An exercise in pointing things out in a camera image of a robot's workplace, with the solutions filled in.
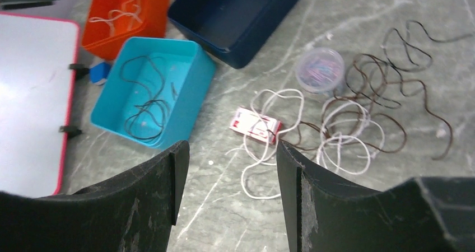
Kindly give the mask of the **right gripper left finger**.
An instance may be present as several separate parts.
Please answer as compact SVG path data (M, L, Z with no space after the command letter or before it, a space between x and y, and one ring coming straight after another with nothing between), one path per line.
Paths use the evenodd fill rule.
M190 160L187 141L71 195L1 193L2 251L166 251Z

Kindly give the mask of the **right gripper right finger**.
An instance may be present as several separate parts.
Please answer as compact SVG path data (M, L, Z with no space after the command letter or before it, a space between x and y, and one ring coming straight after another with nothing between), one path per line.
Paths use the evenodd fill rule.
M286 142L277 171L291 251L473 251L474 178L411 178L380 192Z

